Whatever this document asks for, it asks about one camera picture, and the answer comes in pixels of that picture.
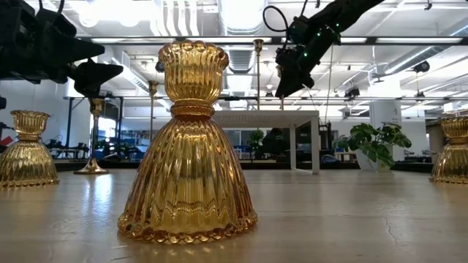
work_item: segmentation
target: glass vase rim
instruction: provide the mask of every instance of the glass vase rim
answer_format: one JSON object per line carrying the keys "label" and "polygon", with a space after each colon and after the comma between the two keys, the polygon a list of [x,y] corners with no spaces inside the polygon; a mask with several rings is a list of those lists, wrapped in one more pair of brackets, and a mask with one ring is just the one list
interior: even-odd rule
{"label": "glass vase rim", "polygon": [[17,115],[27,115],[28,117],[40,117],[40,118],[50,118],[50,115],[47,113],[41,113],[33,110],[12,110],[10,112],[11,115],[17,116]]}
{"label": "glass vase rim", "polygon": [[468,121],[468,116],[458,116],[458,117],[444,117],[439,120],[441,123],[455,122],[455,121]]}
{"label": "glass vase rim", "polygon": [[184,41],[172,41],[171,43],[165,44],[158,52],[159,61],[164,63],[167,61],[164,54],[177,54],[183,52],[190,52],[192,50],[198,51],[200,54],[213,53],[218,55],[219,63],[225,68],[229,65],[229,55],[221,47],[217,47],[213,43],[205,43],[202,40],[184,40]]}

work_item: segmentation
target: glass candlestick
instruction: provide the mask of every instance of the glass candlestick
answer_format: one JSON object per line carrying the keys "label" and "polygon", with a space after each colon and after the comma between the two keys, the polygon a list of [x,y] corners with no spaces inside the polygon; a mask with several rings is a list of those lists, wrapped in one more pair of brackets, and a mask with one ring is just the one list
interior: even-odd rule
{"label": "glass candlestick", "polygon": [[91,152],[89,153],[89,160],[86,166],[73,173],[76,175],[105,175],[109,171],[101,168],[96,159],[96,144],[97,144],[97,131],[99,129],[99,114],[102,112],[102,106],[104,99],[88,99],[89,100],[89,111],[93,115],[93,134],[91,136]]}

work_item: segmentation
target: table surface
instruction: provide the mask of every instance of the table surface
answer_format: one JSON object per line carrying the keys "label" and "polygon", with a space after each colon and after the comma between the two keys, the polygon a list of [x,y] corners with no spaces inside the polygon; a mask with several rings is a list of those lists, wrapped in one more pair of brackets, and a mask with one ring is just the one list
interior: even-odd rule
{"label": "table surface", "polygon": [[245,171],[256,228],[162,245],[117,233],[135,170],[59,173],[57,186],[0,190],[0,262],[467,262],[468,188],[427,174]]}

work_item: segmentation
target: amber glass vase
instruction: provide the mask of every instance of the amber glass vase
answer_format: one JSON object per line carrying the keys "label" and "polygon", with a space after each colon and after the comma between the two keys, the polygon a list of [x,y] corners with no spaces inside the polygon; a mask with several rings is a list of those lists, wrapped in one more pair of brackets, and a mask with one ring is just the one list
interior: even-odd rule
{"label": "amber glass vase", "polygon": [[173,119],[148,148],[118,219],[120,233],[158,243],[205,242],[257,222],[240,164],[211,120],[227,54],[204,42],[159,51]]}
{"label": "amber glass vase", "polygon": [[448,144],[432,170],[435,183],[468,183],[468,117],[443,118]]}
{"label": "amber glass vase", "polygon": [[37,186],[58,183],[52,156],[39,141],[50,116],[27,110],[14,110],[11,114],[19,140],[0,156],[1,185]]}

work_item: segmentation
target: vase neck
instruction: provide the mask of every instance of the vase neck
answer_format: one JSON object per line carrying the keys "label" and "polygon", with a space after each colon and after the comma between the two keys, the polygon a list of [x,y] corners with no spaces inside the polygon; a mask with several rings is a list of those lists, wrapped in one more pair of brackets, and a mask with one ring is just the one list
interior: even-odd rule
{"label": "vase neck", "polygon": [[465,145],[468,144],[468,137],[455,137],[448,140],[450,145]]}
{"label": "vase neck", "polygon": [[180,115],[200,115],[211,117],[214,114],[214,108],[211,104],[198,99],[184,99],[175,102],[170,108],[174,116]]}
{"label": "vase neck", "polygon": [[18,139],[20,141],[33,141],[37,142],[40,136],[35,134],[18,134]]}

